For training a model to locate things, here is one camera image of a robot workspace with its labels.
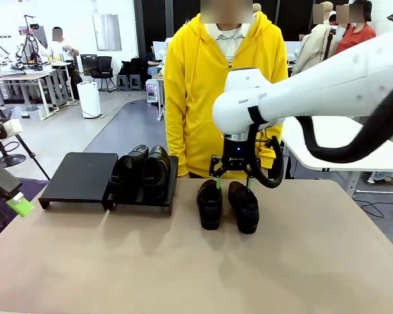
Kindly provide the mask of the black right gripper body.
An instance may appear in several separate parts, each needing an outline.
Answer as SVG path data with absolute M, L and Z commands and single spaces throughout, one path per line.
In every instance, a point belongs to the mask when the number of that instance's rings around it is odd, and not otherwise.
M 225 140 L 225 168 L 245 169 L 248 165 L 248 142 Z

